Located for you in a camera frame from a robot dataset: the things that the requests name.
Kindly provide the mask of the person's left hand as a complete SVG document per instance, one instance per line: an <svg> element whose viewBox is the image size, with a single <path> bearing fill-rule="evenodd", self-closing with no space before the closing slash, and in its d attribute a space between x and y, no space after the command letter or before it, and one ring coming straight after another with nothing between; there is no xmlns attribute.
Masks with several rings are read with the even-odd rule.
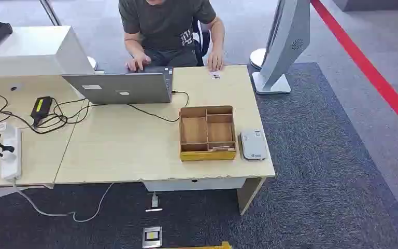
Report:
<svg viewBox="0 0 398 249"><path fill-rule="evenodd" d="M213 49L208 56L207 66L210 72L216 72L223 68L223 50Z"/></svg>

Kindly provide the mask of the person's right hand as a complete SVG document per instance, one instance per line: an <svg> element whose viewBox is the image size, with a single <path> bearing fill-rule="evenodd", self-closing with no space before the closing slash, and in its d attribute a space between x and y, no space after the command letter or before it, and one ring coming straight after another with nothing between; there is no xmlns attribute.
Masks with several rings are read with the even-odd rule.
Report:
<svg viewBox="0 0 398 249"><path fill-rule="evenodd" d="M126 67L129 71L143 71L146 66L151 64L151 62L152 60L149 56L145 53L139 53L126 62Z"/></svg>

